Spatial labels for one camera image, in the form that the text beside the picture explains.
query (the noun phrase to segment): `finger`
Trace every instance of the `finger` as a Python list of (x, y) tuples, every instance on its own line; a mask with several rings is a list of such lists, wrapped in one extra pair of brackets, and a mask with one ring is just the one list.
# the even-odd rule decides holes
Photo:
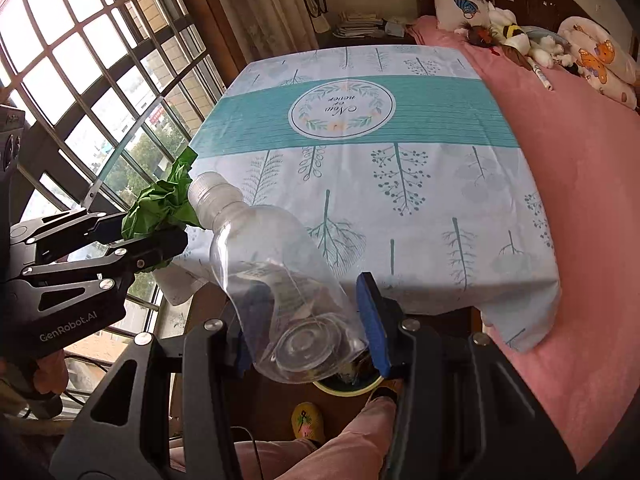
[(68, 381), (65, 353), (62, 350), (38, 359), (38, 370), (33, 375), (33, 386), (41, 394), (49, 392), (61, 394), (66, 389)]

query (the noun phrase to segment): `green tissue paper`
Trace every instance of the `green tissue paper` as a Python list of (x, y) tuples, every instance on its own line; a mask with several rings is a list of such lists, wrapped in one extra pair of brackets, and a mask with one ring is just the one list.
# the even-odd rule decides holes
[[(191, 184), (189, 170), (197, 156), (198, 154), (187, 146), (175, 159), (166, 180), (158, 180), (140, 192), (122, 221), (122, 237), (125, 240), (148, 235), (172, 225), (178, 225), (183, 229), (187, 225), (202, 228), (187, 197)], [(167, 260), (154, 268), (165, 267), (170, 261)]]

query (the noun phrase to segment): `white pillow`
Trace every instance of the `white pillow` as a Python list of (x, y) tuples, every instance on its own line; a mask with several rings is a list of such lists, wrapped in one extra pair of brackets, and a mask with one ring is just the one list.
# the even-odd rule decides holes
[(454, 31), (464, 22), (488, 27), (489, 5), (486, 0), (434, 0), (438, 28)]

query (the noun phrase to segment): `clear plastic bottle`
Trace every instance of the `clear plastic bottle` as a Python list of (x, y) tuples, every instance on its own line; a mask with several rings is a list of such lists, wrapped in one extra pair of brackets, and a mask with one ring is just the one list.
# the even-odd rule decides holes
[(214, 172), (191, 183), (189, 202), (214, 232), (209, 261), (261, 374), (281, 383), (317, 381), (366, 348), (355, 307), (295, 216), (249, 206)]

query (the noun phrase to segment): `window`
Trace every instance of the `window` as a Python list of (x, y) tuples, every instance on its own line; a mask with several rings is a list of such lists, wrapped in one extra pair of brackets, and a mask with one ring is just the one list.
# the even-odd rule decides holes
[[(224, 91), (182, 0), (8, 0), (0, 10), (0, 102), (23, 108), (55, 142), (60, 175), (18, 167), (33, 187), (22, 220), (84, 206), (97, 197), (126, 210), (166, 176)], [(95, 258), (92, 244), (69, 260)], [(126, 316), (68, 350), (113, 362), (155, 323), (162, 294), (151, 274), (129, 289)], [(99, 373), (78, 375), (84, 390)]]

